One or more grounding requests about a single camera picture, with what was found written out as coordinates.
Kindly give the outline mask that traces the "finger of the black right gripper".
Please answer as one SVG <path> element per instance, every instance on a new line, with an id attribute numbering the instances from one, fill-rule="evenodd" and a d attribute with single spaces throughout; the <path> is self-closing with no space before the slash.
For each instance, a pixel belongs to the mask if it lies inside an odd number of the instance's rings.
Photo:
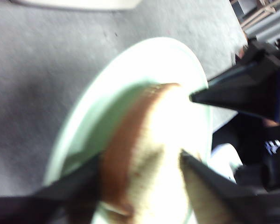
<path id="1" fill-rule="evenodd" d="M 234 68 L 280 69 L 280 45 L 258 40 L 256 37 L 248 39 L 242 48 L 242 55 L 236 56 Z"/>
<path id="2" fill-rule="evenodd" d="M 280 68 L 250 71 L 191 93 L 194 103 L 211 105 L 280 123 Z"/>

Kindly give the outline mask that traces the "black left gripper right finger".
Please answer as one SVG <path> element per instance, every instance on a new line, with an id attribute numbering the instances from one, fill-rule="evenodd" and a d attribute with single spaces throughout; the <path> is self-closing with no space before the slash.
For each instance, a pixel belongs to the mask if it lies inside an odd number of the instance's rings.
<path id="1" fill-rule="evenodd" d="M 280 154 L 260 167 L 263 191 L 224 178 L 182 150 L 181 169 L 200 224 L 280 224 Z"/>

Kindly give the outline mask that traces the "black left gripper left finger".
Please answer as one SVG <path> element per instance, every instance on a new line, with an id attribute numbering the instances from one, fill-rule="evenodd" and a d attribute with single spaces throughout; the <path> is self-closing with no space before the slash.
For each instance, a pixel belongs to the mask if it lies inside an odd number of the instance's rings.
<path id="1" fill-rule="evenodd" d="M 99 161 L 95 155 L 31 195 L 1 196 L 0 224 L 51 224 L 62 218 L 89 223 L 100 198 Z"/>

